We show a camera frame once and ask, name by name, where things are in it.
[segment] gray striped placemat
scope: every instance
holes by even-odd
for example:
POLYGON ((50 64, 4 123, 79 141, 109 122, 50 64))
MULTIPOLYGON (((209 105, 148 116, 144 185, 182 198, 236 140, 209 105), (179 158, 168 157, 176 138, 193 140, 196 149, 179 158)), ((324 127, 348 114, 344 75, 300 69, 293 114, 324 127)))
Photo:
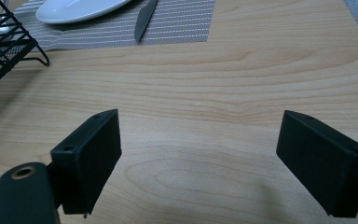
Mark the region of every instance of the gray striped placemat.
POLYGON ((208 38, 214 8, 214 0, 159 0, 142 42, 137 43, 136 19, 148 0, 133 0, 90 21, 61 25, 48 25, 35 17, 44 2, 30 0, 14 11, 43 50, 202 42, 208 38))

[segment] wooden table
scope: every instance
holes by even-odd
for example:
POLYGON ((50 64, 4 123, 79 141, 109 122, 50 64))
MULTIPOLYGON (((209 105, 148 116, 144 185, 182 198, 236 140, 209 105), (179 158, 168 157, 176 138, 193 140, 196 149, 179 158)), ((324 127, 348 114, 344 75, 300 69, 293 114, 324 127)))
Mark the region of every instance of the wooden table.
POLYGON ((340 0, 216 0, 204 43, 48 52, 0 81, 0 175, 118 108, 123 155, 62 223, 358 223, 276 156, 285 109, 358 141, 358 27, 340 0))

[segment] black wire rack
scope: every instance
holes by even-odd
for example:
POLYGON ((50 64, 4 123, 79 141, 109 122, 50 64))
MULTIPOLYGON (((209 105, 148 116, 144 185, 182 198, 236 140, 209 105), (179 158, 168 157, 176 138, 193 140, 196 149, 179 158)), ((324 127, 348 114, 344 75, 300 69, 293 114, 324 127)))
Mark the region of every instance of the black wire rack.
POLYGON ((49 66, 46 53, 1 1, 0 9, 0 79, 20 61, 37 60, 49 66), (34 48, 42 53, 45 60, 37 57, 25 58, 34 48))

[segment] knife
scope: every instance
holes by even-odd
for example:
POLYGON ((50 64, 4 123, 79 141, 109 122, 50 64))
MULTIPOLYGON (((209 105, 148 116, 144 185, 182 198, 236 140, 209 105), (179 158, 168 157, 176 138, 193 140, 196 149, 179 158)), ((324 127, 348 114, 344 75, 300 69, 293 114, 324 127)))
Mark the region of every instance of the knife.
POLYGON ((156 8, 158 0, 150 0, 147 5, 139 11, 138 19, 135 24, 135 40, 139 42, 144 35, 147 25, 152 18, 154 9, 156 8))

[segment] black plastic block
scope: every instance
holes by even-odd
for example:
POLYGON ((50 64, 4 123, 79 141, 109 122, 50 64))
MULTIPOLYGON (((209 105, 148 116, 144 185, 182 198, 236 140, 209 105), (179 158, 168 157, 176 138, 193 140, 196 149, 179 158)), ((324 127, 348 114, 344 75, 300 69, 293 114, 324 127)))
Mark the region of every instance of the black plastic block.
POLYGON ((116 109, 92 116, 51 150, 65 214, 91 214, 120 156, 116 109))
POLYGON ((58 224, 57 209, 43 163, 14 167, 0 178, 0 224, 58 224))
POLYGON ((315 118, 285 111, 277 154, 328 215, 356 217, 357 142, 315 118))

